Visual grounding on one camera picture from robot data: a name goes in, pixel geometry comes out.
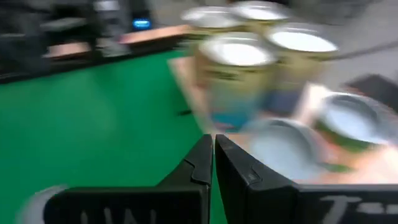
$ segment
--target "can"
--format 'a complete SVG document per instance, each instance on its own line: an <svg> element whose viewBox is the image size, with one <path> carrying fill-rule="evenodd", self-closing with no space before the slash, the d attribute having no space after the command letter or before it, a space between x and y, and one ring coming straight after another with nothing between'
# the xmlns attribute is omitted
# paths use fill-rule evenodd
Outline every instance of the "can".
<svg viewBox="0 0 398 224"><path fill-rule="evenodd" d="M315 25L287 23L265 34L279 58L273 91L263 102L266 111L292 115L307 82L317 77L322 62L338 50L319 30Z"/></svg>
<svg viewBox="0 0 398 224"><path fill-rule="evenodd" d="M206 58L200 53L198 46L208 36L232 31L244 30L244 21L232 14L227 7L208 6L196 7L185 11L182 20L190 25L187 34L188 54L193 56L193 71L196 83L204 86L203 67Z"/></svg>
<svg viewBox="0 0 398 224"><path fill-rule="evenodd" d="M239 131L258 109L277 59L260 35L248 32L210 37L200 51L209 59L205 71L210 118L220 130Z"/></svg>
<svg viewBox="0 0 398 224"><path fill-rule="evenodd" d="M376 104L365 96L335 93L325 99L314 129L330 150L329 168L355 170L364 152L388 142L386 122Z"/></svg>
<svg viewBox="0 0 398 224"><path fill-rule="evenodd" d="M244 128L248 151L267 167L294 181L316 179L326 171L324 148L313 130L298 121L262 118Z"/></svg>
<svg viewBox="0 0 398 224"><path fill-rule="evenodd" d="M246 30L262 35L277 24L291 17L289 10L281 4L266 1L241 1L232 4L231 12L245 18Z"/></svg>

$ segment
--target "metal can top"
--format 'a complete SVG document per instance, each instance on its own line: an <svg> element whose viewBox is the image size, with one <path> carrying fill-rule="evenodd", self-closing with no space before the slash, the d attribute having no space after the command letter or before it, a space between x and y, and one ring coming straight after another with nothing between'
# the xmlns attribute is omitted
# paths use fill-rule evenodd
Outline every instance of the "metal can top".
<svg viewBox="0 0 398 224"><path fill-rule="evenodd" d="M250 136L250 154L289 179L310 180L325 171L324 148L308 126L291 119L263 118L251 121L243 131Z"/></svg>
<svg viewBox="0 0 398 224"><path fill-rule="evenodd" d="M185 11L181 18L191 26L202 28L228 28L244 24L244 21L232 14L227 7L218 6L192 8Z"/></svg>
<svg viewBox="0 0 398 224"><path fill-rule="evenodd" d="M207 38L200 51L211 60L235 66L260 66L276 61L257 34L229 32Z"/></svg>
<svg viewBox="0 0 398 224"><path fill-rule="evenodd" d="M264 34L267 39L279 47L301 52L335 52L336 44L324 37L316 25L305 23L287 23L276 26Z"/></svg>
<svg viewBox="0 0 398 224"><path fill-rule="evenodd" d="M335 93L326 98L319 119L328 128L351 139L364 142L385 142L385 123L377 104L365 96Z"/></svg>
<svg viewBox="0 0 398 224"><path fill-rule="evenodd" d="M289 11L281 4L265 1L241 1L232 5L231 11L246 19L275 21L290 18Z"/></svg>

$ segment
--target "wooden board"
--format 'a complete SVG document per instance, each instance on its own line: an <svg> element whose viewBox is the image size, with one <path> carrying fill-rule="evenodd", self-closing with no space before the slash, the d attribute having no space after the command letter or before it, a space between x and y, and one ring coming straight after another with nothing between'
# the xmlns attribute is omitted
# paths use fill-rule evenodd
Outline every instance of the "wooden board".
<svg viewBox="0 0 398 224"><path fill-rule="evenodd" d="M170 26L159 29L145 30L140 32L133 32L125 34L122 44L136 44L149 40L162 39L166 37L173 37L186 33L187 25ZM82 54L90 51L87 43L76 42L70 44L55 45L49 47L49 53L45 57L66 57L68 55Z"/></svg>
<svg viewBox="0 0 398 224"><path fill-rule="evenodd" d="M197 119L198 124L205 133L225 134L215 129L208 118L205 91L198 87L191 71L192 59L190 57L177 58L169 62L175 80L187 99ZM324 86L310 84L306 88L303 99L292 119L311 125L314 114L319 109L324 97L332 94ZM244 133L225 134L245 151L249 136ZM375 150L364 152L362 156L351 164L354 171L347 173L326 172L319 179L311 180L314 184L396 184L398 183L398 150L393 146L381 146Z"/></svg>

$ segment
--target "led light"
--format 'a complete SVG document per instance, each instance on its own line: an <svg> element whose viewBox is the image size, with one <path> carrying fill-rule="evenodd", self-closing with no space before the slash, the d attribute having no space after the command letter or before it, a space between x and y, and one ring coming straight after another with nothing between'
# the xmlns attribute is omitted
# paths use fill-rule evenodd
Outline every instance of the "led light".
<svg viewBox="0 0 398 224"><path fill-rule="evenodd" d="M134 19L132 22L132 26L135 29L150 29L151 25L148 19Z"/></svg>

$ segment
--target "green felt surface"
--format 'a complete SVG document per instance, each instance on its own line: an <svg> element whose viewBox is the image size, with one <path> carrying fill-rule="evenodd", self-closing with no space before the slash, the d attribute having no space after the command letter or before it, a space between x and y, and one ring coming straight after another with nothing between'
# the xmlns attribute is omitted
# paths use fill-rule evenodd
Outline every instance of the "green felt surface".
<svg viewBox="0 0 398 224"><path fill-rule="evenodd" d="M152 186L202 132L168 68L177 52L0 86L0 223L53 185ZM212 223L226 223L213 174Z"/></svg>

